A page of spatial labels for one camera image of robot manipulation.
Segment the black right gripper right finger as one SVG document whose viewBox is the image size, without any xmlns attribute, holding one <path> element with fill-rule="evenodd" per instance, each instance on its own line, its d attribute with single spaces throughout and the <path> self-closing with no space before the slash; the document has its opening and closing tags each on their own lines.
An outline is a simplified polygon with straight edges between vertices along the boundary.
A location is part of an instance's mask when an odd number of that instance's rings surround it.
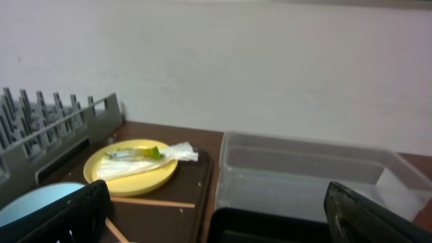
<svg viewBox="0 0 432 243">
<path fill-rule="evenodd" d="M 431 243 L 431 232 L 330 182 L 323 203 L 333 242 Z"/>
</svg>

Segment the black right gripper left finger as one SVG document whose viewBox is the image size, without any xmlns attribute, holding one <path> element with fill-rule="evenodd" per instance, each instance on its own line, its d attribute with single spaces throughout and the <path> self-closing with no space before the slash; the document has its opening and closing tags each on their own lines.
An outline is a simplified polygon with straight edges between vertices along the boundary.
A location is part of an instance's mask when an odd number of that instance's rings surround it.
<svg viewBox="0 0 432 243">
<path fill-rule="evenodd" d="M 1 243 L 98 242 L 105 231 L 110 205 L 105 181 L 97 180 L 1 226 Z"/>
</svg>

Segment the green snack wrapper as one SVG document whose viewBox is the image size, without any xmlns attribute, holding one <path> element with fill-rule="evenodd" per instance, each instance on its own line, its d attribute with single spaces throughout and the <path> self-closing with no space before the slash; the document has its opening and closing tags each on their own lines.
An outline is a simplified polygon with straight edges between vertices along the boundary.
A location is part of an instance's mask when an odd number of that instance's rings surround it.
<svg viewBox="0 0 432 243">
<path fill-rule="evenodd" d="M 160 160 L 163 155 L 157 147 L 153 148 L 119 148 L 105 153 L 105 156 L 116 161 Z"/>
</svg>

